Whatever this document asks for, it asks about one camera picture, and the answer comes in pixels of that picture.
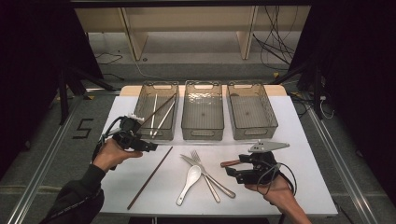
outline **white table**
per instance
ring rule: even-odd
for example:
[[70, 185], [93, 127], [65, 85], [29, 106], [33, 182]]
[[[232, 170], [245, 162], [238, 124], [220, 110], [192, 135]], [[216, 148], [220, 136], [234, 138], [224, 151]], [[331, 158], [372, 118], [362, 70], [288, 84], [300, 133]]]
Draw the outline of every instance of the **white table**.
[[[307, 142], [304, 130], [289, 96], [269, 96], [276, 114], [278, 128], [274, 142], [289, 143], [290, 147], [274, 151], [276, 160], [289, 166], [297, 179], [296, 199], [309, 216], [330, 217], [337, 215], [331, 195], [326, 187], [318, 165]], [[110, 110], [104, 131], [119, 116], [133, 112], [137, 96], [118, 96]], [[109, 171], [102, 182], [105, 203], [101, 210], [106, 214], [144, 217], [268, 217], [279, 215], [276, 207], [265, 201], [254, 191], [236, 183], [235, 178], [226, 174], [219, 164], [222, 161], [237, 160], [239, 154], [249, 154], [248, 149], [255, 141], [235, 141], [231, 130], [228, 106], [224, 103], [224, 135], [222, 141], [211, 143], [186, 142], [181, 133], [183, 98], [180, 97], [175, 129], [175, 139], [160, 144], [156, 151], [144, 152], [139, 159], [130, 159], [119, 165], [116, 171]], [[127, 209], [132, 199], [149, 179], [161, 160], [169, 152], [162, 165], [137, 197], [131, 209]], [[206, 170], [221, 184], [236, 193], [229, 198], [216, 189], [221, 202], [216, 203], [207, 184], [200, 178], [193, 185], [181, 206], [176, 200], [182, 191], [189, 168], [180, 154], [190, 156], [197, 150]], [[236, 165], [236, 170], [251, 169], [251, 164]], [[290, 172], [281, 171], [290, 178]]]

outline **human hand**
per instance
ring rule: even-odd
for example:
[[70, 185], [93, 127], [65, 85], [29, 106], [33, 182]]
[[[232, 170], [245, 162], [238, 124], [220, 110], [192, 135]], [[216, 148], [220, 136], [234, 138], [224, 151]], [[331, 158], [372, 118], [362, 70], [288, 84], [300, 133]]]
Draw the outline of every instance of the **human hand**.
[[303, 208], [300, 207], [294, 198], [289, 183], [283, 176], [278, 175], [271, 183], [271, 186], [269, 184], [245, 185], [245, 188], [253, 191], [258, 190], [266, 201], [275, 205], [281, 213], [287, 215], [292, 223], [311, 223]]
[[92, 164], [107, 172], [111, 167], [121, 164], [126, 159], [142, 156], [141, 151], [125, 151], [117, 144], [116, 140], [109, 138], [100, 148]]

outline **silver knife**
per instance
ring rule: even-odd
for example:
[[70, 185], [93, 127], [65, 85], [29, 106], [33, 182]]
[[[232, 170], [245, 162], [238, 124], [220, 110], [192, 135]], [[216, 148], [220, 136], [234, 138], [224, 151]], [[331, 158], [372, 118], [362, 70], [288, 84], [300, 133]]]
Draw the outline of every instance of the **silver knife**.
[[202, 175], [206, 176], [210, 181], [212, 181], [219, 189], [221, 189], [225, 194], [227, 194], [230, 198], [234, 198], [236, 195], [234, 192], [230, 191], [229, 189], [225, 188], [222, 186], [216, 179], [214, 179], [210, 174], [207, 173], [205, 170], [205, 167], [201, 165], [200, 163], [196, 162], [192, 158], [185, 156], [183, 154], [180, 154], [180, 156], [187, 161], [190, 165], [197, 165], [201, 168]]

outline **silver fork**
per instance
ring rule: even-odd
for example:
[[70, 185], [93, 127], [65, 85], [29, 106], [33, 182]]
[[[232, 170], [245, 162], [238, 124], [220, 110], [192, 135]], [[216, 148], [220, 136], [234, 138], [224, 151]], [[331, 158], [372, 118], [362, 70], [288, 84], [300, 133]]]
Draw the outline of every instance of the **silver fork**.
[[[193, 159], [193, 160], [195, 160], [196, 162], [198, 162], [198, 163], [200, 163], [200, 164], [202, 165], [201, 159], [199, 158], [198, 153], [197, 153], [195, 150], [193, 150], [193, 151], [191, 152], [191, 156], [192, 156], [192, 159]], [[219, 202], [220, 202], [220, 197], [219, 197], [219, 195], [216, 193], [215, 189], [213, 188], [212, 183], [210, 183], [210, 181], [209, 181], [209, 179], [206, 177], [206, 175], [204, 175], [204, 178], [205, 178], [205, 180], [206, 180], [207, 186], [209, 187], [210, 191], [212, 192], [213, 197], [215, 198], [216, 202], [219, 203]]]

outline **spoon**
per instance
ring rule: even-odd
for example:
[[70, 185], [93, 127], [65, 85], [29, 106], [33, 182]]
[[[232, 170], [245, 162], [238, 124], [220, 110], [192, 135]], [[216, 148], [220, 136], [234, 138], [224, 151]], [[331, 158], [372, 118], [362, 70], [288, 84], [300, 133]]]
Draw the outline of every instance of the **spoon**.
[[197, 180], [201, 177], [201, 168], [197, 165], [193, 165], [189, 172], [187, 173], [187, 180], [186, 180], [186, 185], [184, 186], [184, 189], [181, 191], [180, 196], [178, 196], [176, 204], [178, 206], [181, 206], [183, 203], [184, 196], [187, 193], [187, 190], [197, 182]]

